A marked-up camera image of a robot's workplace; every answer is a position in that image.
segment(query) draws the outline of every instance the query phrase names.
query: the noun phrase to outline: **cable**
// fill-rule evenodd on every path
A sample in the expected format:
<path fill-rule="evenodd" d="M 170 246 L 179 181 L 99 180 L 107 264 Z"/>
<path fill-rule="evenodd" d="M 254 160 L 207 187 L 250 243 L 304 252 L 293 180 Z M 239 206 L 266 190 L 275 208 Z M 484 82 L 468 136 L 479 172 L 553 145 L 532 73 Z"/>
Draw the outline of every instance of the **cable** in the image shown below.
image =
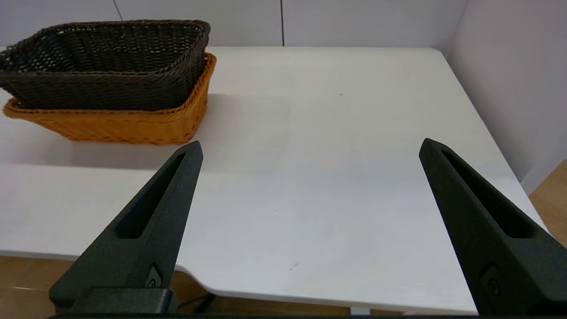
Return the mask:
<path fill-rule="evenodd" d="M 188 305 L 190 305 L 190 304 L 192 304 L 192 303 L 195 303 L 196 301 L 203 300 L 203 299 L 205 299 L 205 298 L 207 298 L 207 297 L 209 297 L 208 294 L 207 294 L 207 295 L 204 295 L 204 296 L 201 296 L 201 297 L 197 297 L 197 298 L 195 298 L 195 299 L 191 299 L 191 300 L 189 300 L 189 301 L 186 301 L 186 302 L 180 304 L 179 307 L 178 307 L 178 309 L 181 309 L 181 308 L 183 308 L 183 307 L 186 307 L 186 306 L 188 306 Z"/>
<path fill-rule="evenodd" d="M 208 295 L 205 296 L 205 300 L 203 300 L 196 308 L 195 310 L 193 310 L 193 313 L 205 313 L 205 311 L 207 310 L 207 308 L 213 303 L 215 297 L 217 297 L 215 294 L 210 293 Z"/>

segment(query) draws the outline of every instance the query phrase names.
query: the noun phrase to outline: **wicker basket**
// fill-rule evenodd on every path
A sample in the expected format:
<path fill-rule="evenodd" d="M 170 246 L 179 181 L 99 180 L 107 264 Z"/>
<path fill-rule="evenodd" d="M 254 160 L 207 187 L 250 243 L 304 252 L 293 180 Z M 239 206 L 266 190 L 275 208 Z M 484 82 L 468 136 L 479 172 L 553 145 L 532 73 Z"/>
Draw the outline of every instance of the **wicker basket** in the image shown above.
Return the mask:
<path fill-rule="evenodd" d="M 71 141 L 185 144 L 206 112 L 209 80 L 216 62 L 214 55 L 206 54 L 205 70 L 191 95 L 183 105 L 169 110 L 30 110 L 12 98 L 4 106 L 4 114 L 39 124 Z"/>
<path fill-rule="evenodd" d="M 205 67 L 209 31 L 199 20 L 49 27 L 0 53 L 0 87 L 43 110 L 175 108 Z"/>

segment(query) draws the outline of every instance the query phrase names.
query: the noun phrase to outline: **orange wicker basket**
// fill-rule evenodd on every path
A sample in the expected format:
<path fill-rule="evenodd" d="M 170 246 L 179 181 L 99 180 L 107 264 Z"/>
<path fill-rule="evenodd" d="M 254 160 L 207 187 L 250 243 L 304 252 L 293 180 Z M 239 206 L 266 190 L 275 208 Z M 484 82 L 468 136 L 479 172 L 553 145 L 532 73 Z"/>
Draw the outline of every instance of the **orange wicker basket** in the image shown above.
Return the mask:
<path fill-rule="evenodd" d="M 206 53 L 206 66 L 189 98 L 177 108 L 159 111 L 33 110 L 10 99 L 4 114 L 57 132 L 71 141 L 127 144 L 185 144 L 195 135 L 207 109 L 209 81 L 217 58 Z"/>

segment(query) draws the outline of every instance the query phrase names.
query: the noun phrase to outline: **brown wicker basket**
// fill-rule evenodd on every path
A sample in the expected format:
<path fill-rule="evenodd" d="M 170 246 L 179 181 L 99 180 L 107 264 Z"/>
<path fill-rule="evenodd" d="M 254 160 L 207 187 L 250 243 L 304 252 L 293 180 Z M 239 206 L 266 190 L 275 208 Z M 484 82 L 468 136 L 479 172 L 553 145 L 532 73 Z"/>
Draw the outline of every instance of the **brown wicker basket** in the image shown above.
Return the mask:
<path fill-rule="evenodd" d="M 209 31 L 199 20 L 49 27 L 0 53 L 0 87 L 34 109 L 175 108 L 203 71 Z"/>
<path fill-rule="evenodd" d="M 207 109 L 207 91 L 217 58 L 206 54 L 206 66 L 183 105 L 159 111 L 30 110 L 15 98 L 4 114 L 55 131 L 71 141 L 128 144 L 185 144 L 195 134 Z"/>

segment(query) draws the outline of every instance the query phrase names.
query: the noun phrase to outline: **basket rim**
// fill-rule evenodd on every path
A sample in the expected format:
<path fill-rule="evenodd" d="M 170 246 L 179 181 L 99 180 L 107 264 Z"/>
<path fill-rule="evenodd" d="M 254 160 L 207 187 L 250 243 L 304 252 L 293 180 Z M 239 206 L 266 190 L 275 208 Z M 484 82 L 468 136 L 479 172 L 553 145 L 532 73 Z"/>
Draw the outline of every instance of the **basket rim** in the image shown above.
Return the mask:
<path fill-rule="evenodd" d="M 140 20 L 126 20 L 126 21 L 104 21 L 104 22 L 70 22 L 70 23 L 62 23 L 56 24 L 55 26 L 50 26 L 47 28 L 43 28 L 32 36 L 29 36 L 23 40 L 20 40 L 14 45 L 9 45 L 6 47 L 4 51 L 0 52 L 0 57 L 4 57 L 7 54 L 14 52 L 14 50 L 20 49 L 21 47 L 33 43 L 34 41 L 42 41 L 42 37 L 52 33 L 57 32 L 61 29 L 68 29 L 72 27 L 106 27 L 110 25 L 111 27 L 134 27 L 134 26 L 144 26 L 144 25 L 159 25 L 159 24 L 179 24 L 179 25 L 193 25 L 201 27 L 201 34 L 196 40 L 193 42 L 190 48 L 185 50 L 183 54 L 181 54 L 173 63 L 164 66 L 161 69 L 157 69 L 154 71 L 149 72 L 117 72 L 117 71 L 89 71 L 89 72 L 61 72 L 61 71 L 30 71 L 30 72 L 18 72 L 18 71 L 4 71 L 0 69 L 0 76 L 2 77 L 10 77 L 15 76 L 19 78 L 24 77 L 85 77 L 85 76 L 93 76 L 93 77 L 103 77 L 103 76 L 112 76 L 112 77 L 147 77 L 148 75 L 161 75 L 164 73 L 168 73 L 174 68 L 176 68 L 182 61 L 188 58 L 193 52 L 197 44 L 202 40 L 203 37 L 208 37 L 210 33 L 210 24 L 208 22 L 202 20 L 176 20 L 176 19 L 164 19 L 164 20 L 154 20 L 154 19 L 140 19 Z"/>
<path fill-rule="evenodd" d="M 17 107 L 18 99 L 11 98 L 4 105 L 3 112 L 7 117 L 13 119 L 27 119 L 43 117 L 44 119 L 61 117 L 77 117 L 83 115 L 90 116 L 102 116 L 108 117 L 109 120 L 127 120 L 130 115 L 148 114 L 153 115 L 153 120 L 158 120 L 163 118 L 164 121 L 172 121 L 169 117 L 174 114 L 180 114 L 182 112 L 187 112 L 194 101 L 198 99 L 202 94 L 208 93 L 208 85 L 211 76 L 213 75 L 214 68 L 217 64 L 217 57 L 212 53 L 206 52 L 205 56 L 207 58 L 207 63 L 203 73 L 199 77 L 199 80 L 195 84 L 193 91 L 187 97 L 186 101 L 182 105 L 175 108 L 166 108 L 156 111 L 144 111 L 144 110 L 74 110 L 74 109 L 31 109 L 31 108 L 19 108 Z"/>

